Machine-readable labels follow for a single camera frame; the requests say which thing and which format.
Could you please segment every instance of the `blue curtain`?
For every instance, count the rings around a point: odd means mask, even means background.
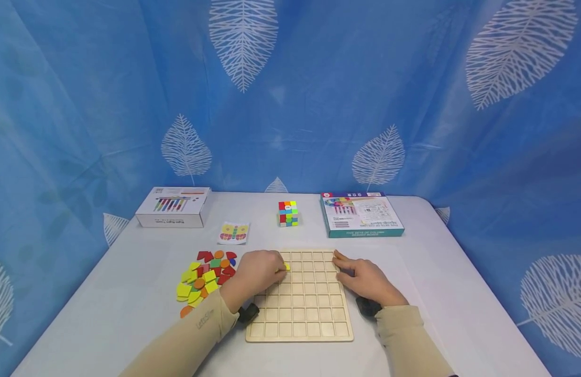
[[[581,375],[581,0],[0,0],[0,376],[157,185],[424,197]]]

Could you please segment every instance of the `toy box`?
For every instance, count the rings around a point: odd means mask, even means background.
[[[210,187],[154,187],[135,212],[143,227],[202,228]]]
[[[404,232],[382,192],[324,192],[321,206],[329,238],[397,237]]]

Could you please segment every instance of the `right hand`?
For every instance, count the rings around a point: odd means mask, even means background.
[[[339,272],[336,278],[342,285],[361,297],[378,302],[381,306],[410,305],[404,295],[389,282],[377,265],[367,259],[349,259],[334,250],[332,262],[341,270],[352,270],[354,276]]]

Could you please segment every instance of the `teal box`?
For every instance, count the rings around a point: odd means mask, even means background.
[[[405,230],[382,192],[324,192],[320,206],[329,238],[399,237]]]

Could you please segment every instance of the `colorful cube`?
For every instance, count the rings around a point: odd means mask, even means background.
[[[278,226],[298,226],[299,210],[295,201],[278,203]]]

